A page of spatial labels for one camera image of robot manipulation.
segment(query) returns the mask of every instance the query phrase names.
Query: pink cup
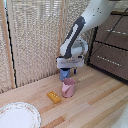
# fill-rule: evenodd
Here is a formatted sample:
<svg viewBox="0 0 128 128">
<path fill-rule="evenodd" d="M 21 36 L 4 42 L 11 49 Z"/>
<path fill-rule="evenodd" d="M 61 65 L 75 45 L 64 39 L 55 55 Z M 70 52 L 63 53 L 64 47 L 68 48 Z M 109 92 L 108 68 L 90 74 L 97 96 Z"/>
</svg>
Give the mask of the pink cup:
<svg viewBox="0 0 128 128">
<path fill-rule="evenodd" d="M 62 95 L 63 97 L 71 97 L 74 94 L 75 81 L 71 78 L 63 80 Z"/>
</svg>

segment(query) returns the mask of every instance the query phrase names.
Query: wooden table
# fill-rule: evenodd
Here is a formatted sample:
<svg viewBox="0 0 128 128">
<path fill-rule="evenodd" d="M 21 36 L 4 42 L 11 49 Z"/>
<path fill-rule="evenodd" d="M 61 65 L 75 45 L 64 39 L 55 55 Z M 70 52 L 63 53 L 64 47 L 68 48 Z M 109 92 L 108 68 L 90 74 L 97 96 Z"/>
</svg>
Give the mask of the wooden table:
<svg viewBox="0 0 128 128">
<path fill-rule="evenodd" d="M 128 102 L 128 86 L 91 67 L 79 68 L 75 93 L 61 95 L 59 74 L 0 95 L 0 107 L 13 102 L 35 106 L 41 115 L 41 128 L 110 128 Z M 47 93 L 54 91 L 62 101 L 53 104 Z"/>
</svg>

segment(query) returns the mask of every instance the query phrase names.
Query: white plate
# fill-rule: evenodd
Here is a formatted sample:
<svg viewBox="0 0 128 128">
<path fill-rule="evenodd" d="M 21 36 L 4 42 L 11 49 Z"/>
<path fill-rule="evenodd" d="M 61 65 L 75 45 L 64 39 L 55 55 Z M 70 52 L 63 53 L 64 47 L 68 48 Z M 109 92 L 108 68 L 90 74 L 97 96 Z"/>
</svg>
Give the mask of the white plate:
<svg viewBox="0 0 128 128">
<path fill-rule="evenodd" d="M 40 128 L 38 110 L 23 102 L 8 104 L 0 109 L 0 128 Z"/>
</svg>

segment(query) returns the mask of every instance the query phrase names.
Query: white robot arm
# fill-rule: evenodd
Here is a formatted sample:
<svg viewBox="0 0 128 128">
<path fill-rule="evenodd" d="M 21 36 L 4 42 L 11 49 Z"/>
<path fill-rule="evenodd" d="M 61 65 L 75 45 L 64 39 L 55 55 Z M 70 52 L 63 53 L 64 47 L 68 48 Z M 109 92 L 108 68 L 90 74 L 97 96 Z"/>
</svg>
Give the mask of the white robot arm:
<svg viewBox="0 0 128 128">
<path fill-rule="evenodd" d="M 60 47 L 60 54 L 63 58 L 57 58 L 58 68 L 83 66 L 84 60 L 78 59 L 78 57 L 86 54 L 88 45 L 79 36 L 87 30 L 101 25 L 109 17 L 117 1 L 119 0 L 90 0 L 86 10 L 75 21 Z"/>
</svg>

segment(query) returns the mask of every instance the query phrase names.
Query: yellow sponge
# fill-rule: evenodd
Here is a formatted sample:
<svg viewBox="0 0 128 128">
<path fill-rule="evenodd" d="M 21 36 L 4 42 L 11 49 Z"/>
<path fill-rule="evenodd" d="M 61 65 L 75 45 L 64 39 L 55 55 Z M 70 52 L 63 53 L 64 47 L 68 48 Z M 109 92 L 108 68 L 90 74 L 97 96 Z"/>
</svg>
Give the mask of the yellow sponge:
<svg viewBox="0 0 128 128">
<path fill-rule="evenodd" d="M 61 101 L 61 98 L 55 94 L 53 91 L 47 93 L 47 96 L 54 102 L 55 104 Z"/>
</svg>

